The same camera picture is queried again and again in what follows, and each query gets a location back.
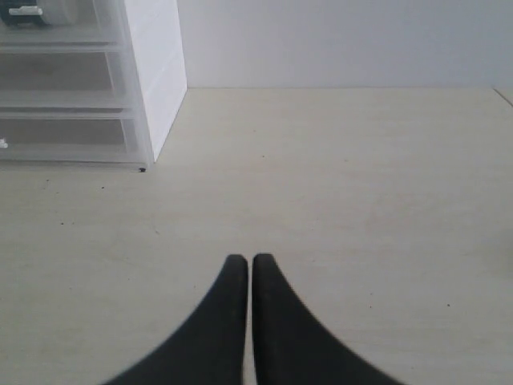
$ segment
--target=floor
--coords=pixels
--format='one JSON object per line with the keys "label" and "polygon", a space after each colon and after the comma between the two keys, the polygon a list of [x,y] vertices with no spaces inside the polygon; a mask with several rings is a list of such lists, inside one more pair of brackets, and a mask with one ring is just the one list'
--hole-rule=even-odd
{"label": "floor", "polygon": [[511,385],[512,143],[493,90],[191,90],[151,172],[4,168],[2,383],[101,383],[273,252],[393,376]]}

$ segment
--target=drawer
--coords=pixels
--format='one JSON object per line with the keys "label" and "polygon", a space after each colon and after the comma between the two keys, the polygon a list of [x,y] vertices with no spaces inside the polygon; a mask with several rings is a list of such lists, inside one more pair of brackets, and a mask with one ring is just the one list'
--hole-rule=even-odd
{"label": "drawer", "polygon": [[2,54],[0,107],[126,107],[118,53]]}
{"label": "drawer", "polygon": [[119,0],[0,0],[0,42],[122,42]]}
{"label": "drawer", "polygon": [[143,162],[132,120],[0,119],[0,160]]}

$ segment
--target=black object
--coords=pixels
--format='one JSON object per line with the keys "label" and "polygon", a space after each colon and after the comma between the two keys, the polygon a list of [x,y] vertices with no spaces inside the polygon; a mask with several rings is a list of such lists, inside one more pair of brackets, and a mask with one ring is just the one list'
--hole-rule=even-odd
{"label": "black object", "polygon": [[399,385],[315,319],[270,254],[253,261],[252,332],[259,385]]}
{"label": "black object", "polygon": [[10,9],[18,9],[22,6],[37,6],[37,0],[0,0],[0,18],[7,26],[21,26],[33,24],[35,26],[47,26],[41,16],[23,15],[13,16]]}
{"label": "black object", "polygon": [[182,327],[106,385],[241,385],[247,304],[248,263],[229,256]]}

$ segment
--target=beige floor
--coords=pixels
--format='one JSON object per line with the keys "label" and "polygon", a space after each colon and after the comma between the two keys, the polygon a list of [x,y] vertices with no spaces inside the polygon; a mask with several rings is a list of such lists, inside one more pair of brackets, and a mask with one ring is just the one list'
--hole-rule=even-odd
{"label": "beige floor", "polygon": [[190,91],[152,172],[4,170],[2,384],[99,383],[270,251],[392,375],[511,385],[512,143],[492,90]]}

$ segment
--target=white drawer cabinet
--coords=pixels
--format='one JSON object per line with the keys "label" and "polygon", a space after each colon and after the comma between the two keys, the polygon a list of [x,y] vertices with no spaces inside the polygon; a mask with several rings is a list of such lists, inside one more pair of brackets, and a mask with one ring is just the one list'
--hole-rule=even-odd
{"label": "white drawer cabinet", "polygon": [[156,160],[187,88],[176,0],[0,0],[0,15],[0,160]]}

